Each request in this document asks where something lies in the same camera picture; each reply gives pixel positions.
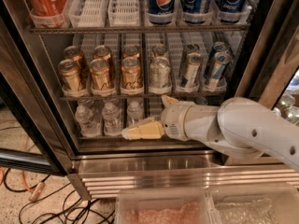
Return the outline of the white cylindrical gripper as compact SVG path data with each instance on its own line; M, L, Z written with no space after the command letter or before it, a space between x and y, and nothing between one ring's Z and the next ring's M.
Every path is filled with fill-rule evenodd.
M172 139L188 141L185 133L185 117L193 102L178 101L178 99L163 94L161 96L165 109L161 115L161 122L154 117L142 119L121 131L126 140L160 139L164 133Z

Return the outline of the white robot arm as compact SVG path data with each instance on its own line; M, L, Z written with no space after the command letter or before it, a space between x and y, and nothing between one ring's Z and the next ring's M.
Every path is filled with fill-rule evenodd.
M197 141L227 156L256 159L263 154L299 171L299 127L250 99L235 97L219 106L198 105L164 95L159 121L146 118L122 130L127 140Z

